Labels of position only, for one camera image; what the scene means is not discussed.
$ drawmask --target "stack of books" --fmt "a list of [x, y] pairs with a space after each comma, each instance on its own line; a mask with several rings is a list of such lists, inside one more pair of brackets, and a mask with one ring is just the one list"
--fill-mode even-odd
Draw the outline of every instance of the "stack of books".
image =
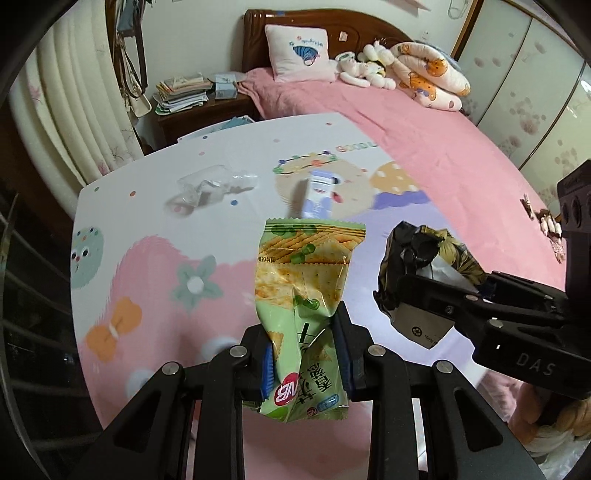
[[154, 100], [158, 102], [157, 115], [169, 115], [171, 113], [188, 110], [194, 106], [201, 106], [207, 102], [207, 91], [213, 84], [204, 79], [201, 74], [192, 78], [175, 77], [158, 82], [158, 92], [154, 94]]

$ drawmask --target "table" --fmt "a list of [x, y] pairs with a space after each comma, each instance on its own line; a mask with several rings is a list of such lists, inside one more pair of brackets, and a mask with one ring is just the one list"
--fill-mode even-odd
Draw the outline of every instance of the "table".
[[178, 137], [235, 116], [248, 115], [254, 120], [259, 118], [255, 104], [248, 95], [239, 93], [236, 98], [227, 100], [216, 100], [214, 93], [207, 94], [207, 97], [209, 100], [202, 106], [158, 117], [167, 145], [174, 145]]
[[[72, 252], [74, 329], [104, 426], [162, 364], [208, 361], [257, 323], [254, 270], [264, 222], [290, 215], [286, 202], [317, 168], [314, 156], [325, 152], [336, 155], [330, 171], [342, 178], [333, 217], [367, 228], [343, 293], [352, 321], [405, 360], [431, 365], [446, 358], [473, 384], [480, 380], [484, 369], [472, 362], [467, 339], [452, 330], [425, 350], [392, 328], [372, 297], [391, 229], [401, 220], [450, 228], [446, 220], [351, 121], [338, 113], [295, 116], [173, 145], [80, 193]], [[195, 210], [183, 205], [177, 180], [215, 164], [255, 173], [259, 186]], [[279, 175], [287, 169], [293, 174]], [[346, 421], [287, 425], [245, 411], [247, 476], [350, 478], [366, 472], [370, 431], [369, 404], [352, 405]]]

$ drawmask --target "wooden nightstand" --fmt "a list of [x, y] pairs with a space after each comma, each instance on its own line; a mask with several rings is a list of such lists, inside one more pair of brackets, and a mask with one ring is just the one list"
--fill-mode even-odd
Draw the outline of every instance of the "wooden nightstand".
[[238, 97], [230, 100], [215, 100], [213, 95], [213, 93], [208, 94], [209, 101], [203, 106], [195, 106], [184, 112], [158, 117], [158, 124], [164, 131], [167, 146], [174, 145], [178, 137], [230, 120], [235, 116], [248, 115], [253, 120], [260, 119], [255, 104], [248, 95], [239, 93]]

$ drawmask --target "blue print on pillow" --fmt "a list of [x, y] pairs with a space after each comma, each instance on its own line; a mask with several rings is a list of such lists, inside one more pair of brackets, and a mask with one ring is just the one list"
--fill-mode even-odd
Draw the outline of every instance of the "blue print on pillow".
[[304, 62], [304, 65], [308, 67], [312, 65], [314, 61], [316, 61], [316, 58], [318, 58], [319, 56], [318, 50], [312, 47], [303, 47], [300, 45], [293, 48], [295, 54], [301, 57], [302, 61]]

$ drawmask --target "curtain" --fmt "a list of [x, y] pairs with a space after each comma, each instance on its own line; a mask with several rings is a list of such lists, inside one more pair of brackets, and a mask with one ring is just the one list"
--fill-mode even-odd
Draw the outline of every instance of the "curtain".
[[82, 187], [144, 156], [111, 62], [105, 0], [80, 0], [49, 29], [9, 102], [32, 162], [71, 217]]

